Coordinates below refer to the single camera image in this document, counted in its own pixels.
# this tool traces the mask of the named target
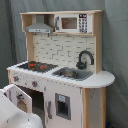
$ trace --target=toy range hood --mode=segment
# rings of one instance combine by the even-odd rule
[[[44,15],[36,15],[36,23],[26,27],[25,32],[53,33],[53,28],[44,23]]]

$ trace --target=gray backdrop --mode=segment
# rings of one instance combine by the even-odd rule
[[[9,2],[0,0],[0,89],[8,84],[6,68],[13,64],[12,22]]]
[[[21,12],[104,10],[103,70],[116,81],[107,87],[107,121],[114,128],[128,128],[128,0],[10,0],[17,62],[26,60]]]

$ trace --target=control knob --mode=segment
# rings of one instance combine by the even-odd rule
[[[17,82],[19,80],[18,76],[14,76],[14,81]]]
[[[33,82],[32,82],[32,85],[33,85],[33,87],[35,87],[35,88],[36,88],[36,87],[37,87],[37,85],[38,85],[38,83],[37,83],[36,81],[33,81]]]

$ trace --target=white tile backsplash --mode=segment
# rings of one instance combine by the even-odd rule
[[[79,53],[88,50],[94,56],[95,37],[69,35],[33,35],[35,61],[76,67]],[[87,61],[87,69],[94,70],[88,55],[82,56]]]

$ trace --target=microwave window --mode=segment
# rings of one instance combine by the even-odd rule
[[[62,29],[77,29],[77,18],[62,18]]]

